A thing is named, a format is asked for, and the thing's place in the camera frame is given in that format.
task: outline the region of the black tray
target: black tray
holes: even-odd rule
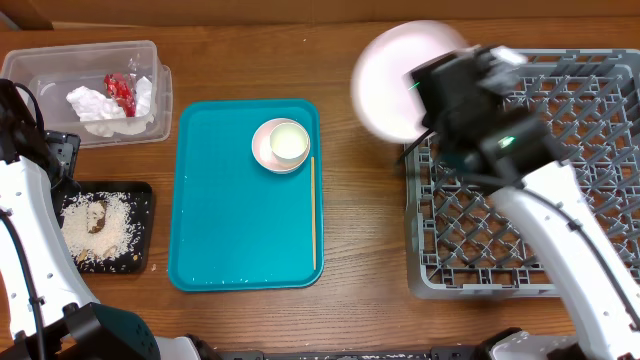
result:
[[[76,262],[78,271],[81,273],[130,274],[144,270],[147,265],[155,205],[151,185],[142,181],[80,181],[78,183],[82,188],[80,194],[83,195],[98,192],[128,193],[130,197],[128,204],[131,206],[130,223],[140,223],[142,225],[142,228],[133,235],[134,239],[138,239],[138,242],[133,245],[133,250],[122,254],[115,260],[107,259],[100,264],[95,262]],[[65,194],[67,196],[66,199],[64,196],[55,196],[53,198],[53,208],[60,227],[64,223],[64,216],[61,215],[62,209],[70,205],[72,203],[71,198],[77,194],[77,191],[70,190]],[[100,199],[96,195],[92,200]],[[134,254],[139,254],[137,260],[133,260]]]

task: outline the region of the wooden tabletop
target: wooden tabletop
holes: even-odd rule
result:
[[[640,48],[640,18],[449,23],[471,44]],[[390,170],[400,148],[365,131],[349,96],[358,55],[394,25],[2,33],[3,57],[20,48],[152,40],[161,62],[171,68],[174,113],[168,140],[80,151],[78,180],[143,180],[157,194],[145,271],[83,276],[94,294],[104,304],[136,312],[157,336],[192,333],[219,350],[417,350],[477,343],[509,326],[534,334],[572,333],[559,299],[427,301],[410,294],[403,230],[405,186]],[[322,277],[306,289],[180,292],[166,271],[180,114],[194,101],[292,97],[310,100],[320,112],[326,256]],[[241,216],[254,214],[248,210]],[[0,297],[0,309],[0,348],[5,348],[11,344],[5,297]]]

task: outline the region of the wooden stick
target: wooden stick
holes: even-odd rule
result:
[[[313,270],[316,269],[316,162],[311,157],[311,246],[313,246]]]

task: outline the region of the teal serving tray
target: teal serving tray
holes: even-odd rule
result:
[[[290,174],[263,168],[254,132],[288,118],[311,139]],[[315,158],[316,268],[311,157]],[[318,111],[302,99],[194,103],[180,117],[169,245],[169,278],[182,291],[296,288],[324,266],[322,153]]]

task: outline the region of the pink plate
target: pink plate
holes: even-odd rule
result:
[[[291,119],[285,119],[285,118],[269,120],[266,123],[260,125],[258,130],[256,130],[255,134],[253,134],[253,140],[251,140],[251,151],[253,152],[253,157],[265,169],[272,171],[276,174],[287,174],[294,171],[295,169],[300,167],[300,165],[302,165],[302,163],[309,156],[309,152],[311,151],[309,134],[307,134],[307,143],[309,144],[309,146],[307,146],[307,150],[305,151],[304,156],[302,157],[302,160],[300,160],[300,162],[293,165],[286,165],[286,164],[280,163],[278,159],[276,159],[276,157],[273,155],[273,151],[271,151],[271,144],[269,143],[269,137],[271,136],[271,132],[276,126],[284,123],[292,123],[292,124],[300,125]]]

